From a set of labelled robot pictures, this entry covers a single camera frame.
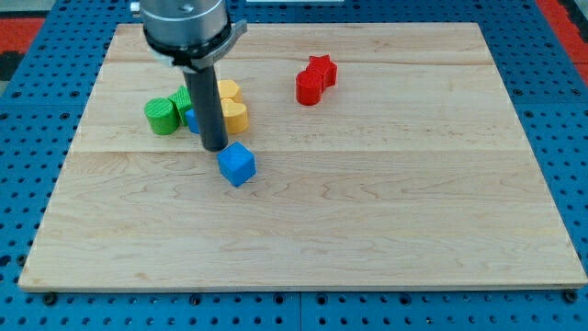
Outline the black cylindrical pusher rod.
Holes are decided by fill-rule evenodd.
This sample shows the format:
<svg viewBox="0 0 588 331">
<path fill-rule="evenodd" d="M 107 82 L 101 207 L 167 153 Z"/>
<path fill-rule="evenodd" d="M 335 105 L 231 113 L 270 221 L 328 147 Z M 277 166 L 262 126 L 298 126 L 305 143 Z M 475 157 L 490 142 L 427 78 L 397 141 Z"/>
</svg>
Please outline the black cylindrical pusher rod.
<svg viewBox="0 0 588 331">
<path fill-rule="evenodd" d="M 216 72 L 213 66 L 194 73 L 183 73 L 196 113 L 202 146 L 219 152 L 228 145 Z"/>
</svg>

